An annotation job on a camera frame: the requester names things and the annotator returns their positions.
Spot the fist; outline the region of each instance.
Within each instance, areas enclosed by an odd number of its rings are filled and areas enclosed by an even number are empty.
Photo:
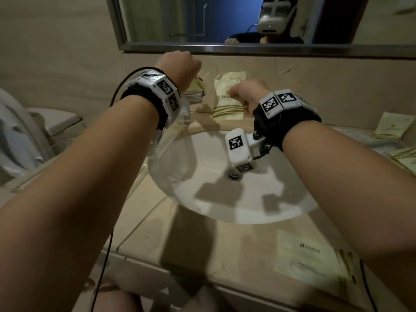
[[[190,52],[167,52],[155,65],[174,82],[180,94],[190,86],[201,69],[201,61],[192,57]]]
[[[271,92],[272,90],[268,88],[267,84],[259,79],[243,81],[228,90],[228,94],[242,103],[243,106],[248,104],[248,108],[245,107],[247,114],[252,114],[259,101]]]

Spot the door handle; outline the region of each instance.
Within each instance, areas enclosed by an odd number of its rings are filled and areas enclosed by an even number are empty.
[[[202,14],[203,21],[204,21],[204,26],[203,26],[204,29],[203,29],[203,33],[202,34],[187,35],[187,34],[174,34],[174,33],[170,33],[169,34],[169,37],[186,37],[186,36],[189,36],[189,37],[206,37],[207,36],[207,13],[206,13],[207,7],[208,7],[208,4],[205,3],[204,4],[203,14]]]

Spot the person's right arm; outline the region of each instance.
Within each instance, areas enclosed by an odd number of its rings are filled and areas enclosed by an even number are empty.
[[[270,92],[263,85],[242,82],[229,93],[258,103]],[[354,250],[416,311],[416,178],[317,121],[294,126],[283,151]]]

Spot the oval sink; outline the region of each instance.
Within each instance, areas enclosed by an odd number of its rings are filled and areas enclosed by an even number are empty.
[[[208,131],[174,140],[159,159],[149,159],[154,182],[186,208],[230,223],[277,222],[317,207],[277,148],[257,160],[254,171],[231,180],[226,133]]]

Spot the mirror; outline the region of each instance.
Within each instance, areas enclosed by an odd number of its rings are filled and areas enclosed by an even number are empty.
[[[108,0],[126,52],[416,56],[416,0]]]

